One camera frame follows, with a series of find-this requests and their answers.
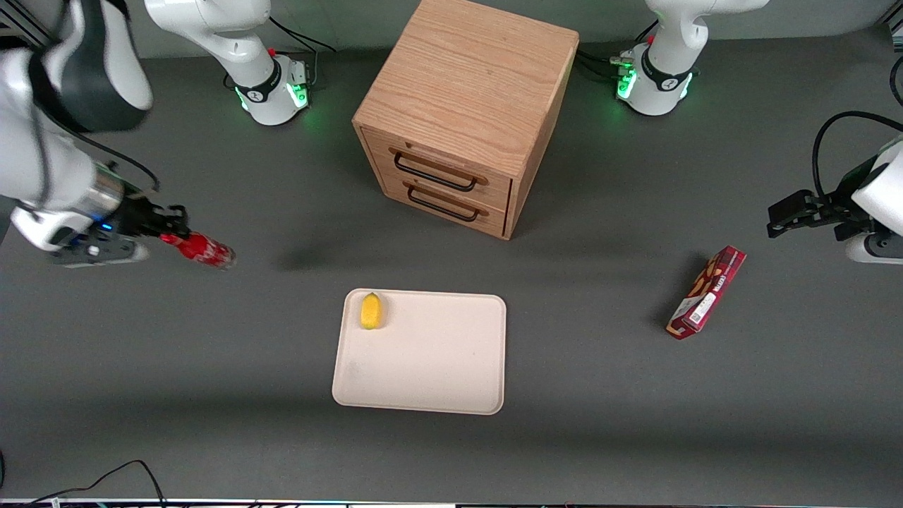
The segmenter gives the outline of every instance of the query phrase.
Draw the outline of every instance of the red cardboard box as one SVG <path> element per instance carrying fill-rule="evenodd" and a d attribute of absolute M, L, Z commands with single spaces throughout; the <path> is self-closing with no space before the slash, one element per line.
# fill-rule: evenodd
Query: red cardboard box
<path fill-rule="evenodd" d="M 665 327 L 667 332 L 682 340 L 702 330 L 744 259 L 746 254 L 730 245 L 710 259 L 703 273 L 693 282 L 690 294 L 671 316 Z"/>

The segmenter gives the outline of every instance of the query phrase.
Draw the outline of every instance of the green led light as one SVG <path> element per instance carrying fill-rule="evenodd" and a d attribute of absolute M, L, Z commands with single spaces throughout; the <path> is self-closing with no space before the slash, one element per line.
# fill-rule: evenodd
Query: green led light
<path fill-rule="evenodd" d="M 245 104 L 245 98 L 241 96 L 241 92 L 238 91 L 238 87 L 235 87 L 235 93 L 238 95 L 238 100 L 241 101 L 241 108 L 247 111 L 247 104 Z"/>
<path fill-rule="evenodd" d="M 618 83 L 618 96 L 622 99 L 630 97 L 630 92 L 633 91 L 633 84 L 636 82 L 637 72 L 631 69 Z"/>
<path fill-rule="evenodd" d="M 686 91 L 690 89 L 690 81 L 693 80 L 693 73 L 690 72 L 690 75 L 686 77 L 686 84 L 684 84 L 684 91 L 680 92 L 680 98 L 683 99 L 686 97 Z"/>
<path fill-rule="evenodd" d="M 298 107 L 298 109 L 307 106 L 307 87 L 304 85 L 293 85 L 292 83 L 285 83 L 285 89 L 292 95 L 292 100 L 294 101 L 294 105 Z"/>

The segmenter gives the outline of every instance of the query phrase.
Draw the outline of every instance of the wooden drawer cabinet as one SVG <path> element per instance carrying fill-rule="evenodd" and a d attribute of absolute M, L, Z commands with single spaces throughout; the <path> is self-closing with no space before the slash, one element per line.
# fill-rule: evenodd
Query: wooden drawer cabinet
<path fill-rule="evenodd" d="M 577 42 L 466 0 L 423 0 L 352 121 L 386 196 L 510 239 Z"/>

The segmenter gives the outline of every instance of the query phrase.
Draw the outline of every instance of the red bottle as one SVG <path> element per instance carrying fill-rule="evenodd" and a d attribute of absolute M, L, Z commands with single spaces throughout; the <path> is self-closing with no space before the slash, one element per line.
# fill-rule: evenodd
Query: red bottle
<path fill-rule="evenodd" d="M 193 232 L 187 240 L 175 235 L 162 234 L 160 240 L 175 246 L 182 255 L 209 267 L 228 270 L 235 265 L 235 251 L 216 240 Z"/>

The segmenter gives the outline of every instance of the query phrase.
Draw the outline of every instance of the lemon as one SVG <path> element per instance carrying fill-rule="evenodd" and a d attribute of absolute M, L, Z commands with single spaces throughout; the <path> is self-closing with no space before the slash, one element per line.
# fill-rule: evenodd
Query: lemon
<path fill-rule="evenodd" d="M 379 296 L 375 293 L 364 296 L 364 301 L 360 304 L 360 325 L 365 330 L 374 330 L 379 327 L 382 319 L 383 304 Z"/>

